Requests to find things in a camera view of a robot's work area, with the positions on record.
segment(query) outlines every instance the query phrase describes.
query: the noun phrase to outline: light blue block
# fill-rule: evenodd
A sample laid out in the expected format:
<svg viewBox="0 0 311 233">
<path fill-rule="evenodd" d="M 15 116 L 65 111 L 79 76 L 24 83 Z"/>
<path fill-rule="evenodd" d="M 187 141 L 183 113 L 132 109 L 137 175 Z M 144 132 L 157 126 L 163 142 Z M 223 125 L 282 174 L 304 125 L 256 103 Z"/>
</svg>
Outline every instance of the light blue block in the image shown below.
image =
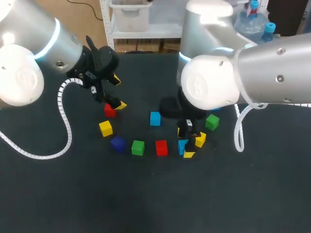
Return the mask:
<svg viewBox="0 0 311 233">
<path fill-rule="evenodd" d="M 150 114 L 150 125 L 160 126 L 161 125 L 161 115 L 158 112 L 151 112 Z"/>
<path fill-rule="evenodd" d="M 184 156 L 185 153 L 185 145 L 188 142 L 188 140 L 179 140 L 178 141 L 178 151 L 179 155 Z"/>
</svg>

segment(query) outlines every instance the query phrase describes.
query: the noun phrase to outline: white container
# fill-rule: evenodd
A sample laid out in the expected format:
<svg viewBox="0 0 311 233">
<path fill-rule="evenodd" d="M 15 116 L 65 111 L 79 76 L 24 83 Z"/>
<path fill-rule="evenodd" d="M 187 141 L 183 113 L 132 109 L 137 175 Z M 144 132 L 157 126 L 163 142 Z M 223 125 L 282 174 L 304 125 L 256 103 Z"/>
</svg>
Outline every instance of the white container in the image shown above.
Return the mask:
<svg viewBox="0 0 311 233">
<path fill-rule="evenodd" d="M 110 0 L 115 23 L 120 32 L 145 32 L 149 29 L 149 10 L 152 3 L 141 5 L 120 5 Z"/>
</svg>

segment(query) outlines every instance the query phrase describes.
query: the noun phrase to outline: red block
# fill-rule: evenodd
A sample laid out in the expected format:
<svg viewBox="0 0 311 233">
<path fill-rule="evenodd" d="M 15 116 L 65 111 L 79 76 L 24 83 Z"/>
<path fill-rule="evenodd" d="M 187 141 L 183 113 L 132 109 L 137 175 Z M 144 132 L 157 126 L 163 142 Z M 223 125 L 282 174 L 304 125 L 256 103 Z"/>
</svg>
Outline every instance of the red block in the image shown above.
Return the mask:
<svg viewBox="0 0 311 233">
<path fill-rule="evenodd" d="M 108 103 L 105 104 L 104 112 L 105 112 L 105 117 L 108 117 L 108 118 L 115 118 L 117 114 L 117 111 L 112 109 Z"/>
<path fill-rule="evenodd" d="M 156 147 L 157 156 L 167 156 L 168 155 L 166 140 L 156 141 L 155 147 Z"/>
</svg>

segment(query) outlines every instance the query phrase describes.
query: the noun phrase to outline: green block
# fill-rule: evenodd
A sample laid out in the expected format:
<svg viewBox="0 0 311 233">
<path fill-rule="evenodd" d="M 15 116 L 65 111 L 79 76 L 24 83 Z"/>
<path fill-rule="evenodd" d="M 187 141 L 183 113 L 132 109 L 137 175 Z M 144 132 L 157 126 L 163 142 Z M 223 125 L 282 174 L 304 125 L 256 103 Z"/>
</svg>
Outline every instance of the green block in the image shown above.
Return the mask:
<svg viewBox="0 0 311 233">
<path fill-rule="evenodd" d="M 219 118 L 211 114 L 207 119 L 205 123 L 205 127 L 214 131 L 218 125 L 219 125 Z"/>
<path fill-rule="evenodd" d="M 132 154 L 143 156 L 145 151 L 145 143 L 142 141 L 134 141 L 132 145 Z"/>
</svg>

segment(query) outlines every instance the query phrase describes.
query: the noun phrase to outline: dark blue block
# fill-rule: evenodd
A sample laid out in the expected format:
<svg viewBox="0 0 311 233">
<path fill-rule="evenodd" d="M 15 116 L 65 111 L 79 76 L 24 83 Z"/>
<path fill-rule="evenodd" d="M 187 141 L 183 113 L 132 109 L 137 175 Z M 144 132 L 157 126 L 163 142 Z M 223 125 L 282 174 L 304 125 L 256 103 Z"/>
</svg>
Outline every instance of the dark blue block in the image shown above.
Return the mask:
<svg viewBox="0 0 311 233">
<path fill-rule="evenodd" d="M 116 136 L 115 138 L 113 138 L 113 139 L 111 140 L 110 143 L 111 143 L 112 148 L 113 148 L 116 152 L 122 153 L 122 152 L 125 151 L 125 148 L 126 148 L 126 141 L 125 141 L 123 138 L 121 138 L 121 137 L 119 137 L 119 136 Z"/>
</svg>

